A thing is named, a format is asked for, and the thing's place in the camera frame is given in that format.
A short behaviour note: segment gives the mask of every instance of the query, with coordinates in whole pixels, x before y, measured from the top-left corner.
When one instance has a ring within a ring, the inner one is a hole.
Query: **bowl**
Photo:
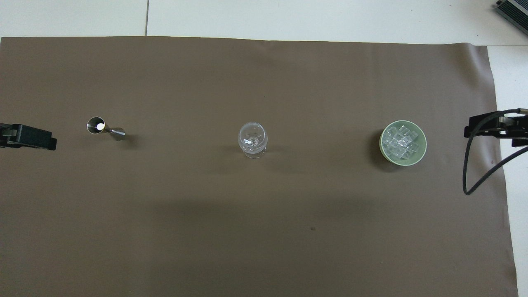
[[[405,125],[405,127],[410,129],[411,131],[416,131],[418,133],[418,136],[414,139],[413,142],[418,144],[419,148],[416,151],[416,153],[414,153],[414,154],[412,154],[410,156],[409,159],[401,159],[401,158],[398,158],[398,157],[396,157],[394,155],[387,156],[387,153],[385,152],[385,150],[383,149],[383,146],[382,146],[382,140],[381,139],[383,137],[383,134],[392,126],[395,126],[396,128],[399,128],[402,125]],[[383,129],[383,132],[380,135],[380,151],[381,151],[381,154],[385,157],[385,159],[389,160],[389,162],[394,163],[394,164],[399,165],[399,166],[411,166],[411,165],[414,165],[414,164],[420,162],[420,160],[422,160],[423,156],[426,154],[426,150],[427,150],[426,135],[423,133],[422,129],[420,127],[418,127],[417,124],[415,124],[413,122],[410,122],[408,120],[397,120],[395,122],[390,123],[389,125],[387,125],[387,127],[385,127],[385,129]]]

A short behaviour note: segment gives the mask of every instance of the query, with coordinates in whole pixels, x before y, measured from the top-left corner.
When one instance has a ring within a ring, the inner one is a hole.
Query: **table surface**
[[[494,1],[6,0],[0,36],[164,35],[266,40],[487,45],[497,108],[526,108],[528,36]],[[502,155],[515,149],[501,141]],[[519,296],[528,296],[528,155],[504,166]]]

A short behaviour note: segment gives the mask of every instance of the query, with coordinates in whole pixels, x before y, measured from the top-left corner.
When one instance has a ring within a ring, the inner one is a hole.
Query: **jigger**
[[[125,139],[125,130],[123,128],[110,128],[105,120],[100,117],[91,118],[86,124],[86,129],[91,134],[110,133],[114,140]]]

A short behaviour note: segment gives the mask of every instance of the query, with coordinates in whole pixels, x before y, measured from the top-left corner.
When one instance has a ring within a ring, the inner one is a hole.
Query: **ice cube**
[[[382,144],[382,147],[383,147],[383,151],[385,152],[385,154],[387,156],[390,156],[392,155],[392,152],[391,152],[391,146],[389,145],[389,143],[385,142]]]
[[[406,152],[407,150],[405,149],[405,147],[403,146],[396,146],[394,147],[391,152],[392,154],[397,157],[397,158],[402,158],[403,157],[403,154]]]
[[[392,139],[394,139],[394,140],[396,140],[396,141],[400,141],[400,139],[402,139],[402,137],[403,137],[403,135],[400,135],[400,134],[398,133],[398,134],[394,135],[394,136],[392,137]]]
[[[411,153],[409,151],[405,151],[401,157],[405,160],[408,160],[409,158],[411,158]]]
[[[411,136],[408,136],[408,135],[398,140],[398,144],[405,148],[407,148],[407,146],[409,146],[411,142],[412,142]]]
[[[391,135],[391,137],[395,136],[396,133],[398,133],[398,129],[396,129],[396,127],[392,126],[390,127],[389,129],[387,129],[387,132],[389,132],[389,134]]]
[[[412,131],[412,130],[410,130],[409,133],[408,133],[407,135],[409,135],[409,136],[411,137],[412,140],[415,140],[416,137],[418,137],[419,134],[418,134],[418,132],[416,132],[416,131]]]
[[[391,147],[397,147],[397,146],[400,146],[400,145],[398,144],[398,139],[395,138],[395,137],[393,137],[393,138],[388,142],[388,144],[389,144],[389,146],[391,146]]]
[[[411,153],[415,153],[420,148],[420,145],[418,145],[416,142],[409,143],[409,146],[407,147],[407,151]]]
[[[398,129],[398,133],[401,134],[402,136],[405,136],[407,135],[409,132],[409,128],[405,127],[405,126],[401,126],[399,129]]]
[[[382,143],[388,143],[391,139],[392,139],[392,134],[389,131],[383,132],[383,136],[381,136]]]

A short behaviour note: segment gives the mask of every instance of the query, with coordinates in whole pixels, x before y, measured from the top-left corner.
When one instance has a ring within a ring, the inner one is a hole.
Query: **black cable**
[[[464,194],[469,195],[469,194],[473,193],[490,175],[493,174],[493,172],[497,171],[497,169],[499,169],[502,165],[508,163],[509,161],[514,159],[515,157],[517,157],[517,156],[519,156],[519,155],[521,155],[521,154],[523,154],[525,152],[528,152],[528,146],[527,146],[527,147],[525,147],[525,148],[523,148],[521,150],[518,150],[515,153],[509,155],[508,157],[506,157],[502,161],[498,162],[495,166],[493,166],[493,168],[491,168],[488,172],[486,172],[486,174],[484,174],[475,183],[475,185],[471,189],[469,189],[469,191],[467,190],[467,182],[466,182],[467,162],[468,162],[468,159],[469,159],[469,149],[471,148],[471,142],[473,142],[473,138],[475,137],[475,135],[478,133],[480,128],[484,124],[489,122],[490,120],[492,120],[494,118],[498,118],[498,117],[504,116],[505,114],[513,114],[513,113],[518,114],[518,113],[520,113],[520,111],[521,111],[521,109],[517,108],[517,109],[507,109],[507,110],[503,110],[503,111],[500,111],[500,112],[495,112],[495,113],[483,118],[475,126],[475,128],[473,129],[473,131],[471,132],[471,134],[469,136],[469,139],[467,140],[466,154],[464,155],[464,169],[463,169],[463,173],[462,173],[462,175],[463,175],[462,176],[462,187],[463,187],[463,190],[464,190]]]

